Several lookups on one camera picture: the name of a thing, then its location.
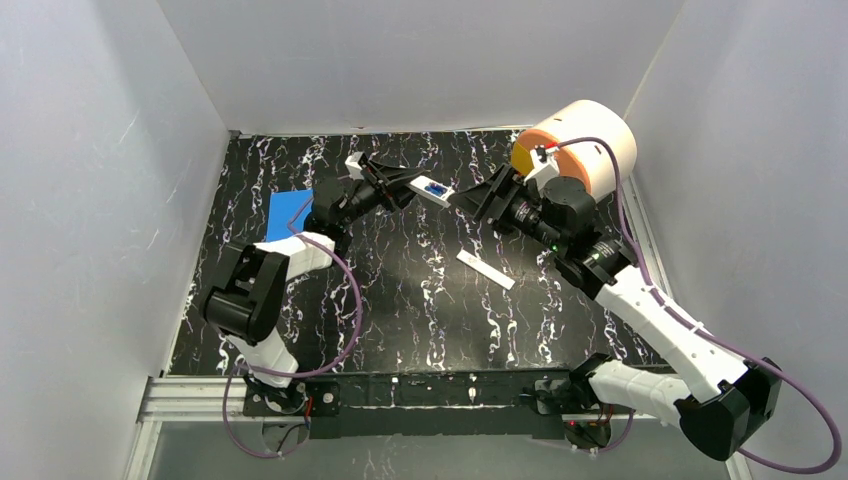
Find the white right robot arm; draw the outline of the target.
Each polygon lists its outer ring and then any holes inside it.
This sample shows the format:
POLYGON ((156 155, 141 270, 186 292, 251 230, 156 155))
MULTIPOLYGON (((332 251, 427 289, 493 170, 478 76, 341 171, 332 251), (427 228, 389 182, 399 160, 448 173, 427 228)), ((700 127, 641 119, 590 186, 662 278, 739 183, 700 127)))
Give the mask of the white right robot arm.
POLYGON ((500 234, 519 231, 549 248, 569 284, 623 320, 674 371, 655 374, 594 354, 567 380, 539 388, 538 400, 642 411, 677 426, 701 453, 720 461, 773 414, 780 379, 672 317, 645 285, 632 250, 595 227, 596 201, 580 180, 556 176, 538 186, 503 165, 449 202, 500 234))

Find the white remote control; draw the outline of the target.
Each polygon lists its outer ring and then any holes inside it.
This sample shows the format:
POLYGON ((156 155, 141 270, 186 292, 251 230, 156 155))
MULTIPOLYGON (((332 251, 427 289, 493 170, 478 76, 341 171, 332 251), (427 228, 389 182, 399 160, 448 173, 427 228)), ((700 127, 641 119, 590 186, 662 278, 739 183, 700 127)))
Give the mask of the white remote control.
POLYGON ((433 202, 441 208, 449 208, 451 206, 449 198, 454 193, 454 190, 450 186, 420 175, 414 178, 408 184, 408 187, 421 198, 433 202))

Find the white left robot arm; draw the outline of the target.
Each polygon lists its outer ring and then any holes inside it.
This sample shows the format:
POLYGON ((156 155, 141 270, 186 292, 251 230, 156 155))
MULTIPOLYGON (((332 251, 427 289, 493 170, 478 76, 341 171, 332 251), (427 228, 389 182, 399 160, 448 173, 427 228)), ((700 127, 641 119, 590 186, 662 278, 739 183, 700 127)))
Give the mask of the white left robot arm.
POLYGON ((351 156, 350 184, 337 177, 316 182, 305 203, 308 214, 301 231, 272 242, 228 243, 214 280, 201 302, 201 316, 219 330, 243 357, 261 383, 286 389, 336 367, 358 341, 364 306, 361 288, 345 260, 349 227, 376 208, 405 208, 415 197, 412 182, 424 169, 385 165, 362 153, 351 156), (288 283, 317 270, 337 266, 353 288, 354 331, 343 351, 328 364, 302 371, 277 325, 288 283))

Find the white round drawer cabinet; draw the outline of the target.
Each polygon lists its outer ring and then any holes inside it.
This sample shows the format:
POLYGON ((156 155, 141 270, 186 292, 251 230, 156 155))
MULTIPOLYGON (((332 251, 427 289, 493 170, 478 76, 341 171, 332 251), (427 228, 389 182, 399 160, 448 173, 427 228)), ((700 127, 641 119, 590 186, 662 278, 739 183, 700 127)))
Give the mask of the white round drawer cabinet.
POLYGON ((512 146, 511 166, 525 176, 530 151, 554 147, 560 176, 580 180, 600 201, 616 190, 616 181, 632 173, 637 159, 635 137, 614 111, 592 100, 578 100, 521 132, 512 146))

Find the white remote battery cover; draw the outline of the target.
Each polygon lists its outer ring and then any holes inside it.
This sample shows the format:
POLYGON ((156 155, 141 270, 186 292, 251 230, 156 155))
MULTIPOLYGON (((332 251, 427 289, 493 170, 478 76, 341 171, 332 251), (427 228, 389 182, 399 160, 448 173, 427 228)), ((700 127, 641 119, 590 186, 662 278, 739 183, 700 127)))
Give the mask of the white remote battery cover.
POLYGON ((489 265, 481 258, 465 250, 460 250, 456 255, 456 259, 463 263, 465 266, 471 268, 480 275, 496 283, 504 290, 511 290, 515 284, 515 281, 512 278, 502 273, 500 270, 495 269, 493 266, 489 265))

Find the blue flat box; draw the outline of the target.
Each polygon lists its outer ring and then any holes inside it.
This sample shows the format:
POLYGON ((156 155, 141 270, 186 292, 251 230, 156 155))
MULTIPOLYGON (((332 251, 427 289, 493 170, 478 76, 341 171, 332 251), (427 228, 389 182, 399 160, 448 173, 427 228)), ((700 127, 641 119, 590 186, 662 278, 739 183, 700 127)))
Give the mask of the blue flat box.
POLYGON ((270 196, 265 241, 283 240, 304 230, 311 212, 312 190, 274 192, 270 196))

